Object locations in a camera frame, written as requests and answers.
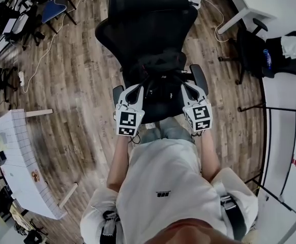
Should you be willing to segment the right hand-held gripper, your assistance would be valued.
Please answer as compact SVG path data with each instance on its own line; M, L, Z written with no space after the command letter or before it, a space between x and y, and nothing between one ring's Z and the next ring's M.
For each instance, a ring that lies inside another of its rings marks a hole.
M192 83L181 85L184 102L184 116L193 132L202 132L212 128L213 115L211 103L206 99L204 90Z

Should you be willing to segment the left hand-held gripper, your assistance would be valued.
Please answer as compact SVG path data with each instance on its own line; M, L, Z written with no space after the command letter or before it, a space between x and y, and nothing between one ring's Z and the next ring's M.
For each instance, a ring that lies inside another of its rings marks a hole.
M130 86L119 97L120 104L116 105L116 134L134 137L142 122L145 112L143 106L144 88L140 84Z

